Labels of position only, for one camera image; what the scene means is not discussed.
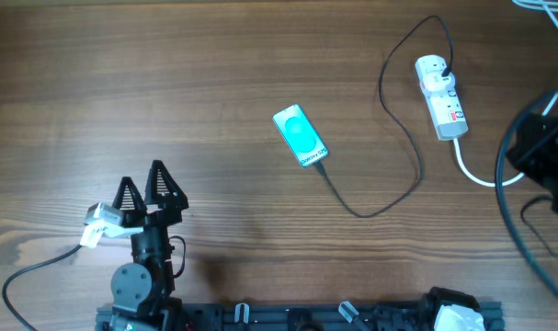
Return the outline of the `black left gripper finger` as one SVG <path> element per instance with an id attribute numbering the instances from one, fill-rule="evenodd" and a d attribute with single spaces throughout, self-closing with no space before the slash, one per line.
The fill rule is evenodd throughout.
<path id="1" fill-rule="evenodd" d="M 121 211 L 147 212 L 142 195 L 130 177 L 121 179 L 111 206 Z"/>
<path id="2" fill-rule="evenodd" d="M 161 160 L 153 160 L 145 188 L 145 204 L 160 209 L 188 208 L 188 197 L 172 178 Z"/>

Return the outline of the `turquoise screen smartphone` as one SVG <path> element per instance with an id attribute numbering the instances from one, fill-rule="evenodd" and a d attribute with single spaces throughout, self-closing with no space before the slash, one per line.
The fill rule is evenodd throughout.
<path id="1" fill-rule="evenodd" d="M 274 114 L 272 119 L 301 167 L 311 166 L 329 155 L 300 105 L 293 104 Z"/>

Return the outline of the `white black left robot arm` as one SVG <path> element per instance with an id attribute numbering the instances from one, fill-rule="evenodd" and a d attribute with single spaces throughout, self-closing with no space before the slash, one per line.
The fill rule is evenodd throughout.
<path id="1" fill-rule="evenodd" d="M 170 330 L 182 313 L 173 302 L 175 278 L 168 228 L 182 222 L 188 198 L 160 160 L 152 162 L 141 195 L 130 177 L 124 177 L 112 203 L 123 213 L 121 226 L 131 235 L 132 262 L 112 276 L 111 314 L 98 321 L 97 330 Z"/>

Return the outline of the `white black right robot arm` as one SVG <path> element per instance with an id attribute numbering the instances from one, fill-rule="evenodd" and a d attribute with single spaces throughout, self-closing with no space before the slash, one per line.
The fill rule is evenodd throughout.
<path id="1" fill-rule="evenodd" d="M 547 196 L 530 200 L 520 212 L 524 213 L 538 200 L 549 200 L 552 210 L 558 214 L 558 118 L 538 114 L 515 118 L 508 126 L 497 152 L 495 180 L 503 177 L 505 161 L 549 192 Z M 504 186 L 500 183 L 495 184 L 495 198 L 507 231 L 519 253 L 558 300 L 558 285 L 521 238 L 508 210 Z"/>

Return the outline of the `white USB charger plug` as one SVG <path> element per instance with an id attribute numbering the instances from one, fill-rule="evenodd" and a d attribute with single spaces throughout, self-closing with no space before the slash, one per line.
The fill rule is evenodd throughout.
<path id="1" fill-rule="evenodd" d="M 425 97 L 441 96 L 455 87 L 456 80 L 453 73 L 446 76 L 442 74 L 443 72 L 439 71 L 420 76 L 419 85 Z"/>

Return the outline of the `white power strip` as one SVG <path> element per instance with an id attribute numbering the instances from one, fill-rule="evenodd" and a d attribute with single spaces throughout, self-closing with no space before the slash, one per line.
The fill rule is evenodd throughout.
<path id="1" fill-rule="evenodd" d="M 418 58 L 415 64 L 418 80 L 422 74 L 443 72 L 448 69 L 445 60 L 436 55 L 426 55 Z M 468 131 L 464 111 L 455 87 L 441 96 L 425 97 L 432 123 L 440 141 L 458 139 Z"/>

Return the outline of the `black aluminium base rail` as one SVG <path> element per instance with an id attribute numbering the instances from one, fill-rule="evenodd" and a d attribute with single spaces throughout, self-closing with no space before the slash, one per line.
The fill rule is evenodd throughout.
<path id="1" fill-rule="evenodd" d="M 457 303 L 429 308 L 422 302 L 374 305 L 248 305 L 186 304 L 174 330 L 503 330 L 499 302 L 478 309 Z"/>

